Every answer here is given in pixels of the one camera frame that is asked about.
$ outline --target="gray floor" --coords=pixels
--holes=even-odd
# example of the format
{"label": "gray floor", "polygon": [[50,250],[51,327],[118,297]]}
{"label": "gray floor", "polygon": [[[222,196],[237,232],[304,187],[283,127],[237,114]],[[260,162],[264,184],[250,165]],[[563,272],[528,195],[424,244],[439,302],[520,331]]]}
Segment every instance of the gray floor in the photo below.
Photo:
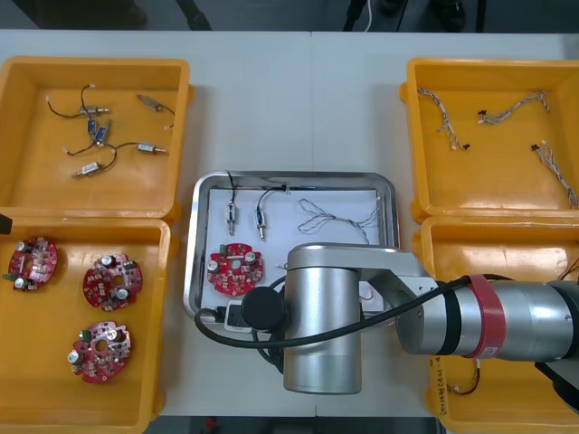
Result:
{"label": "gray floor", "polygon": [[[135,0],[148,15],[146,30],[188,30],[175,1]],[[374,20],[371,32],[441,32],[429,0],[408,0],[394,16],[377,10],[371,0]],[[476,28],[479,0],[463,0],[467,12],[464,32]],[[349,0],[196,0],[214,30],[223,31],[311,31],[339,32],[346,20]],[[577,33],[577,0],[487,0],[485,32],[491,33]],[[368,22],[365,8],[356,23],[362,31]],[[0,0],[0,28],[36,28],[12,0]]]}

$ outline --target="round circuit board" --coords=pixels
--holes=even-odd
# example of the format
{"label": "round circuit board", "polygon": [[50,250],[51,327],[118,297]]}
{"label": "round circuit board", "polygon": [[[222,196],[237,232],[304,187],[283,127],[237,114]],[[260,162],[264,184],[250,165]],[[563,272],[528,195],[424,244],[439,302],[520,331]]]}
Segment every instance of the round circuit board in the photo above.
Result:
{"label": "round circuit board", "polygon": [[103,321],[81,330],[68,361],[82,380],[99,384],[119,374],[130,356],[130,335],[125,326]]}
{"label": "round circuit board", "polygon": [[229,297],[244,296],[263,277],[263,258],[247,244],[220,246],[207,264],[207,279],[215,289]]}
{"label": "round circuit board", "polygon": [[51,279],[57,262],[56,246],[44,237],[20,241],[4,278],[14,282],[14,290],[35,291]]}
{"label": "round circuit board", "polygon": [[137,301],[143,287],[141,269],[127,255],[108,255],[94,262],[82,281],[84,296],[93,307],[107,312]]}

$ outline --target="yellow plastic bin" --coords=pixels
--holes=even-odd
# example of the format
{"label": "yellow plastic bin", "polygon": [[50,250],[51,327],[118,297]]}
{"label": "yellow plastic bin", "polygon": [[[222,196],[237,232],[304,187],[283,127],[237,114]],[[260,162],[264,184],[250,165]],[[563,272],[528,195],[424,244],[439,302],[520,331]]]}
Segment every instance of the yellow plastic bin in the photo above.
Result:
{"label": "yellow plastic bin", "polygon": [[[118,151],[106,173],[72,179],[84,165],[107,164],[108,148],[89,144],[87,118],[78,112],[81,88],[86,105],[108,108],[97,117],[112,120],[108,142],[148,142],[168,155],[144,155],[133,146]],[[137,98],[144,94],[166,105],[155,112]],[[0,71],[0,213],[46,217],[176,218],[176,187],[188,102],[189,65],[182,60],[15,57]],[[165,126],[175,124],[173,128]]]}
{"label": "yellow plastic bin", "polygon": [[[439,131],[441,99],[466,151],[451,150]],[[498,125],[478,112],[510,109],[545,90],[551,111],[529,102]],[[414,59],[401,87],[413,160],[413,217],[429,215],[577,217],[563,186],[531,151],[546,140],[565,180],[579,194],[579,61]]]}
{"label": "yellow plastic bin", "polygon": [[[17,218],[0,238],[0,264],[16,243],[34,236],[53,241],[59,263],[38,292],[0,280],[0,432],[141,433],[161,410],[157,391],[167,286],[170,230],[160,220]],[[89,305],[82,279],[105,254],[127,254],[143,273],[137,302],[104,312]],[[131,356],[103,384],[71,372],[67,355],[79,331],[103,320],[127,326]]]}
{"label": "yellow plastic bin", "polygon": [[[413,239],[423,266],[439,280],[495,273],[549,281],[579,258],[579,219],[431,217]],[[577,271],[566,279],[577,280]],[[472,380],[473,362],[459,356],[429,357],[426,406],[455,432],[579,432],[579,417],[532,363],[483,360],[479,386],[468,396],[447,385]]]}

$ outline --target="stainless steel tray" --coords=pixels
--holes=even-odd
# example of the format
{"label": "stainless steel tray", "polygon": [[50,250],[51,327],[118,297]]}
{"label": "stainless steel tray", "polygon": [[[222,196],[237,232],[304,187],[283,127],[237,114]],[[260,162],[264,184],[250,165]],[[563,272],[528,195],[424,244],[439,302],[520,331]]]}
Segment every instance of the stainless steel tray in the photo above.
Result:
{"label": "stainless steel tray", "polygon": [[[230,172],[238,189],[265,190],[287,185],[292,191],[375,190],[378,205],[379,242],[384,247],[400,247],[396,194],[390,181],[378,174],[359,172]],[[227,172],[202,176],[193,191],[189,238],[185,265],[183,304],[193,318],[201,306],[205,270],[205,244],[209,222],[209,192],[231,190]]]}

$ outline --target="capacitor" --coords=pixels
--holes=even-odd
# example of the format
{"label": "capacitor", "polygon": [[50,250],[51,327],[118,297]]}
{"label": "capacitor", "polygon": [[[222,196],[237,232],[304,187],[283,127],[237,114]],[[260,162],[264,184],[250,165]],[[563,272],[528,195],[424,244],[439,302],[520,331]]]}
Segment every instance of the capacitor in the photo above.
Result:
{"label": "capacitor", "polygon": [[79,339],[81,340],[81,342],[84,342],[85,344],[90,342],[90,331],[81,330],[81,332],[79,333]]}
{"label": "capacitor", "polygon": [[69,356],[67,357],[69,363],[74,364],[74,365],[78,365],[81,364],[82,361],[84,360],[84,355],[83,354],[79,354],[76,350],[72,350],[69,353]]}
{"label": "capacitor", "polygon": [[107,332],[107,338],[112,342],[121,342],[125,337],[125,334],[119,330],[109,330]]}
{"label": "capacitor", "polygon": [[257,257],[255,256],[255,253],[253,253],[252,251],[248,251],[247,253],[245,253],[245,262],[247,262],[248,264],[254,264],[255,261],[257,260]]}
{"label": "capacitor", "polygon": [[32,285],[33,282],[27,278],[18,278],[14,281],[14,287],[16,289],[27,289],[28,286]]}
{"label": "capacitor", "polygon": [[117,289],[117,298],[119,300],[126,300],[128,298],[128,291],[124,288]]}
{"label": "capacitor", "polygon": [[115,260],[114,256],[103,256],[100,260],[100,263],[102,265],[104,265],[105,267],[107,267],[108,269],[114,267],[115,265],[117,265],[117,261]]}
{"label": "capacitor", "polygon": [[219,269],[219,264],[215,260],[210,260],[207,262],[207,270],[210,273],[215,273]]}
{"label": "capacitor", "polygon": [[31,251],[32,249],[33,249],[33,246],[28,242],[19,241],[18,244],[16,244],[16,250],[20,251],[22,253],[27,253],[27,252]]}

